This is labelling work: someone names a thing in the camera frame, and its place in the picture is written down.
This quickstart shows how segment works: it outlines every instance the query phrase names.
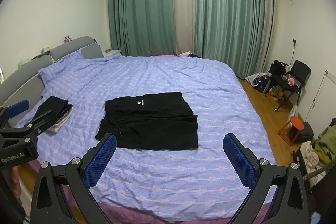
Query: nightstand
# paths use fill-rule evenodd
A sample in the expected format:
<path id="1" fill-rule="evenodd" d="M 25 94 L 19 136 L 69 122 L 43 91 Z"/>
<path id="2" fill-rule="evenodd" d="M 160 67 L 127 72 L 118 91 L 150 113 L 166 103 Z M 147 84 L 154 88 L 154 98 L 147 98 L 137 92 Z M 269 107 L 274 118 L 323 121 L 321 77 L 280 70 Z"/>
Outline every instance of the nightstand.
<path id="1" fill-rule="evenodd" d="M 111 50 L 110 52 L 103 52 L 104 57 L 121 53 L 121 50 Z"/>

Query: pillow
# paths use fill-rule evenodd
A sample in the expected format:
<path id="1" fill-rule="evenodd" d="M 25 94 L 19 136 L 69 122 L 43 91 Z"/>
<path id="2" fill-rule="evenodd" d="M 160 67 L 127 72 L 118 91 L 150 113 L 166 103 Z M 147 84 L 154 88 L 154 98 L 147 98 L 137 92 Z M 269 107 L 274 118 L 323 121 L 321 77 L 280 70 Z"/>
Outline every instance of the pillow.
<path id="1" fill-rule="evenodd" d="M 49 82 L 56 79 L 57 76 L 59 76 L 59 74 L 66 69 L 67 66 L 71 65 L 76 60 L 84 59 L 85 58 L 82 55 L 82 48 L 80 48 L 79 50 L 66 55 L 54 64 L 46 68 L 40 69 L 38 72 L 42 78 L 44 85 L 47 85 Z"/>

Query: green blanket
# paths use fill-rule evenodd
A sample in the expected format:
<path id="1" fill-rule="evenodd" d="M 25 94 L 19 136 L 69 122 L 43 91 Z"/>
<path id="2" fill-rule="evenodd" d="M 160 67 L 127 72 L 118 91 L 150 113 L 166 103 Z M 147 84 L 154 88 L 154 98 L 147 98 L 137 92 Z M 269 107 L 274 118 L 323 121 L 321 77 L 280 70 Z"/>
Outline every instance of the green blanket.
<path id="1" fill-rule="evenodd" d="M 315 143 L 315 152 L 319 155 L 320 165 L 324 166 L 336 156 L 336 126 L 328 127 L 319 135 Z"/>

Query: green curtain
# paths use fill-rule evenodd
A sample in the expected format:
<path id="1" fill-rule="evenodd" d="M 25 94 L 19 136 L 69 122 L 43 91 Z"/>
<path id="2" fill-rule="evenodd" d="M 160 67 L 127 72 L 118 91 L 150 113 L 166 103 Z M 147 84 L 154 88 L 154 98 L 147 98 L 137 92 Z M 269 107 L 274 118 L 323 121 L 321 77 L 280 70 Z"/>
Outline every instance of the green curtain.
<path id="1" fill-rule="evenodd" d="M 175 54 L 173 0 L 108 0 L 111 46 L 126 56 Z"/>
<path id="2" fill-rule="evenodd" d="M 265 0 L 197 0 L 195 51 L 245 78 L 255 72 Z"/>

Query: white wall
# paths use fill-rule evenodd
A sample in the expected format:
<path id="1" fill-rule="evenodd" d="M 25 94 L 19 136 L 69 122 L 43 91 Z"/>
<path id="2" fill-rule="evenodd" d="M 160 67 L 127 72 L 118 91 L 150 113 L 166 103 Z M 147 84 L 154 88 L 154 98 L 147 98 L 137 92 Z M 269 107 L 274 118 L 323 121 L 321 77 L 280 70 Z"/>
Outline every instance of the white wall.
<path id="1" fill-rule="evenodd" d="M 297 40 L 294 60 L 307 64 L 311 76 L 301 93 L 299 113 L 305 119 L 325 70 L 336 75 L 336 0 L 277 0 L 277 17 L 266 66 L 278 59 L 291 61 L 293 39 Z M 307 122 L 315 137 L 336 117 L 336 85 L 326 79 Z M 291 100 L 296 104 L 297 96 Z"/>
<path id="2" fill-rule="evenodd" d="M 6 77 L 22 54 L 32 58 L 47 46 L 91 36 L 110 48 L 107 0 L 3 0 L 0 4 L 0 68 Z"/>

